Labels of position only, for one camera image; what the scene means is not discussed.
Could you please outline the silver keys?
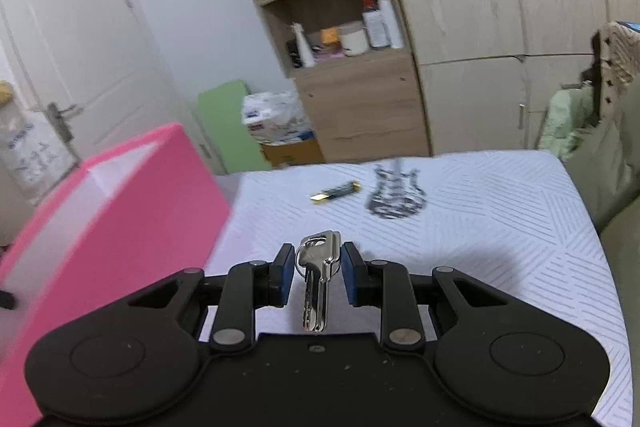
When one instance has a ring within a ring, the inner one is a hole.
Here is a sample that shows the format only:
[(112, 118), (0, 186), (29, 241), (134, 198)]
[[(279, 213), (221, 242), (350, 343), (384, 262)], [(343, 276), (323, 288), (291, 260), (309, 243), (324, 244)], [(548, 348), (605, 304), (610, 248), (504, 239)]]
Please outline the silver keys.
[(296, 254), (295, 265), (305, 281), (303, 328), (321, 333), (326, 328), (329, 285), (341, 269), (341, 234), (324, 231), (304, 237)]

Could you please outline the pink storage box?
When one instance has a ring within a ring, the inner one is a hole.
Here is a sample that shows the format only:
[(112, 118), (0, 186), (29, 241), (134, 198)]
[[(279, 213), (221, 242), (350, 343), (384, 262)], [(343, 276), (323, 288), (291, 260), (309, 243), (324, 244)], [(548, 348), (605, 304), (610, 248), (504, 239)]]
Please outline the pink storage box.
[(1, 259), (1, 422), (40, 412), (24, 378), (55, 327), (184, 268), (204, 267), (230, 207), (183, 127), (166, 124), (84, 161)]

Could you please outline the white patterned table mat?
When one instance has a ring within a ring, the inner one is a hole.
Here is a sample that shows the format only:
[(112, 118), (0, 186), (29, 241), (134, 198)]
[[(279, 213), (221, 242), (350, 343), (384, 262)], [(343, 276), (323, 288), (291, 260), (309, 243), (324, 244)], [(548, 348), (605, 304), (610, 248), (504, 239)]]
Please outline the white patterned table mat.
[[(420, 170), (426, 206), (406, 219), (367, 210), (376, 184), (367, 164), (324, 164), (224, 176), (231, 215), (210, 255), (209, 275), (271, 260), (285, 243), (337, 231), (363, 258), (427, 274), (454, 269), (573, 323), (600, 341), (611, 363), (594, 415), (628, 426), (634, 391), (628, 337), (614, 279), (597, 232), (558, 158), (536, 150), (406, 157)], [(350, 181), (357, 194), (314, 204), (310, 196)]]

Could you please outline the brown cardboard box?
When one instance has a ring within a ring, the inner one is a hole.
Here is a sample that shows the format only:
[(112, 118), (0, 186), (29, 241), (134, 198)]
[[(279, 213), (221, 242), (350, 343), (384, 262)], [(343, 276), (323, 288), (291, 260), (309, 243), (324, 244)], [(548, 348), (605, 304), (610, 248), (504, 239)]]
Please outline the brown cardboard box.
[(273, 168), (317, 165), (324, 163), (324, 156), (316, 139), (293, 143), (262, 144), (262, 155)]

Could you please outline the white plastic package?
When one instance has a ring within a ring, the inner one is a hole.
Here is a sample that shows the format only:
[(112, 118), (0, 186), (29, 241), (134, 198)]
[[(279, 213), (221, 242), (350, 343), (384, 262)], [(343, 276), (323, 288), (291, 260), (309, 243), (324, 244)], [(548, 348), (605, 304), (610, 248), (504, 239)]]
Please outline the white plastic package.
[(311, 122), (295, 90), (247, 95), (242, 102), (241, 121), (250, 136), (260, 144), (291, 144), (314, 136)]

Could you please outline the green folding table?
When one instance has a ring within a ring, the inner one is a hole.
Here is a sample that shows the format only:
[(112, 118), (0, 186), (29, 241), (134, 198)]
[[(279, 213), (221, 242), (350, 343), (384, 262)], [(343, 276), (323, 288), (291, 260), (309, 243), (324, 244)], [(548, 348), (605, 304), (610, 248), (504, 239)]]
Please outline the green folding table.
[(196, 102), (198, 118), (228, 173), (271, 169), (259, 144), (242, 124), (242, 105), (247, 95), (245, 83), (234, 80), (201, 92)]

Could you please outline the white jar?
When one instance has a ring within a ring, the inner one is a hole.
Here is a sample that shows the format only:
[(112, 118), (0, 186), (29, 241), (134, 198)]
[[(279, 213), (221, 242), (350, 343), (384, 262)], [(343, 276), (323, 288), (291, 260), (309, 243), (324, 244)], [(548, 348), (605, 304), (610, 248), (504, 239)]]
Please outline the white jar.
[(346, 56), (358, 56), (370, 50), (369, 41), (361, 20), (343, 24), (337, 28), (337, 31), (342, 50)]

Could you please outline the hanging white plastic bag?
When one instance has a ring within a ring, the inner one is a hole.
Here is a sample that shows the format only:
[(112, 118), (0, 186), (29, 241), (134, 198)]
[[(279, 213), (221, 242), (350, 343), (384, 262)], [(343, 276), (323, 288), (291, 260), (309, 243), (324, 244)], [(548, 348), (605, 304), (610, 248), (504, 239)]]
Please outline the hanging white plastic bag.
[(32, 205), (39, 204), (78, 164), (48, 118), (22, 109), (12, 86), (4, 80), (1, 161)]

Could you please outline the white tall bottle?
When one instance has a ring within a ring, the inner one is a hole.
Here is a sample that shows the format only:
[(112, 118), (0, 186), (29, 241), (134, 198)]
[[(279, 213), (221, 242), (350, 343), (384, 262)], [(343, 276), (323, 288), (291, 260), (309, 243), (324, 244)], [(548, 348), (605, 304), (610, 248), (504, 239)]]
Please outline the white tall bottle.
[(382, 14), (390, 47), (392, 49), (402, 49), (405, 46), (404, 34), (402, 33), (399, 20), (397, 18), (392, 0), (378, 0), (378, 8)]

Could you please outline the white door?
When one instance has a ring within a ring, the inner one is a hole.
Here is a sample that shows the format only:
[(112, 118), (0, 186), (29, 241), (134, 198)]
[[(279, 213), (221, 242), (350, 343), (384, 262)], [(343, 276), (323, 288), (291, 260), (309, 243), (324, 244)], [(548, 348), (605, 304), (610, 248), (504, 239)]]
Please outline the white door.
[(61, 111), (80, 157), (172, 122), (198, 139), (131, 0), (1, 0), (1, 13), (29, 87)]

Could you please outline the light wood wardrobe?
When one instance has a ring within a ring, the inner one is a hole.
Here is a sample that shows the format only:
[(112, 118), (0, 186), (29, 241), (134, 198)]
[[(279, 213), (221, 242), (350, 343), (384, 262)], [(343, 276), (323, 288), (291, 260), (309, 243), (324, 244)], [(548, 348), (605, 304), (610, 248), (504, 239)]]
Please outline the light wood wardrobe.
[(436, 154), (529, 148), (591, 40), (639, 0), (400, 0)]

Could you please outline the wooden shelf cabinet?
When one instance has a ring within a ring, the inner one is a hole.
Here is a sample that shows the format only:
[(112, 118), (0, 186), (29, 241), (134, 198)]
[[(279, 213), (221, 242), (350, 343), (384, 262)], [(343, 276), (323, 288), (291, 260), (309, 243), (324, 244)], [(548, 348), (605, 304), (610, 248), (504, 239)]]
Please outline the wooden shelf cabinet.
[(399, 0), (254, 0), (326, 161), (430, 153)]

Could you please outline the guitar shaped keychain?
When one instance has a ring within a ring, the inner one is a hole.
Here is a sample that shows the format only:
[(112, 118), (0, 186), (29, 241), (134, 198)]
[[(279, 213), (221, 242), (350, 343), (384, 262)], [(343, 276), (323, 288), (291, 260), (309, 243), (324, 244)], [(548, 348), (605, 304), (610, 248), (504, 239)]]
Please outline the guitar shaped keychain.
[(419, 185), (420, 170), (404, 170), (401, 158), (389, 166), (374, 169), (376, 184), (367, 200), (367, 210), (386, 220), (406, 219), (418, 215), (426, 206), (426, 193)]

